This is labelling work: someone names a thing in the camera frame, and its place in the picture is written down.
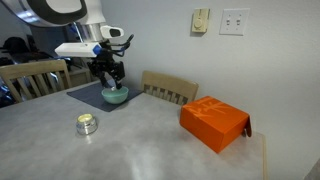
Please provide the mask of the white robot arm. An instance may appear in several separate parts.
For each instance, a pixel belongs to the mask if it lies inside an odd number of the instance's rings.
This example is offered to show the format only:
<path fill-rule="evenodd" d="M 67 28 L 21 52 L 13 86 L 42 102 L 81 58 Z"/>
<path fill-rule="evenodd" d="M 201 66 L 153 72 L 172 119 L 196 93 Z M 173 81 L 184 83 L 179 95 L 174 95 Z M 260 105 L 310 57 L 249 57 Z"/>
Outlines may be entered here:
<path fill-rule="evenodd" d="M 61 27 L 74 24 L 79 42 L 62 43 L 55 52 L 62 57 L 91 58 L 88 67 L 104 87 L 110 88 L 105 73 L 114 80 L 113 89 L 121 89 L 124 65 L 113 56 L 123 56 L 130 39 L 111 43 L 124 35 L 119 27 L 106 24 L 101 0 L 1 0 L 1 3 L 24 23 L 35 27 Z"/>

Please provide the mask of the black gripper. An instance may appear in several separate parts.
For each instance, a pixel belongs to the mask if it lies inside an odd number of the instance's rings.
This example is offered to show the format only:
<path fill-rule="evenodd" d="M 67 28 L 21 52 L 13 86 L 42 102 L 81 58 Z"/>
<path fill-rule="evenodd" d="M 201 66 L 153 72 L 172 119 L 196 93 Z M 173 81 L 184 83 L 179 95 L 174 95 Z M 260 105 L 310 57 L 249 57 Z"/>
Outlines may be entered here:
<path fill-rule="evenodd" d="M 124 64 L 122 61 L 116 62 L 112 54 L 103 52 L 96 58 L 92 58 L 87 65 L 91 74 L 99 78 L 104 88 L 110 88 L 105 74 L 109 74 L 114 79 L 116 89 L 122 88 L 122 80 L 125 77 Z"/>

